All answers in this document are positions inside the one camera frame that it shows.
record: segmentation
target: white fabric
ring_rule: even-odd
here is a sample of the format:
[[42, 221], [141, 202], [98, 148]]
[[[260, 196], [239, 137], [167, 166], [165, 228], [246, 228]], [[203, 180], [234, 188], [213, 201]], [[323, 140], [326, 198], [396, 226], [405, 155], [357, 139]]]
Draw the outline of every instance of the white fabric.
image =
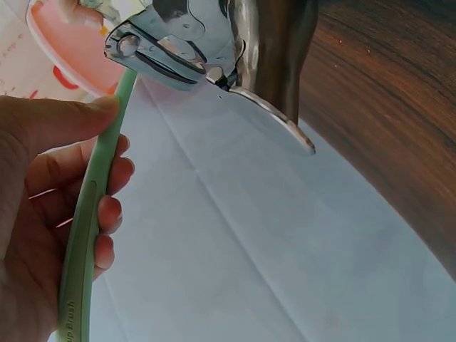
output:
[[455, 340], [451, 278], [316, 133], [299, 157], [212, 86], [147, 87], [123, 126], [137, 169], [92, 341]]

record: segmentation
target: wooden table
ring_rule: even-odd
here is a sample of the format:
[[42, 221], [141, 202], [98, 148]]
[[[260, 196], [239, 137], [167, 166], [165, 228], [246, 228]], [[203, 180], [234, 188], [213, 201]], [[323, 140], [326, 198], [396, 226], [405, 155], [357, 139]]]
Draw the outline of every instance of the wooden table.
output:
[[455, 12], [451, 0], [321, 0], [301, 117], [456, 281]]

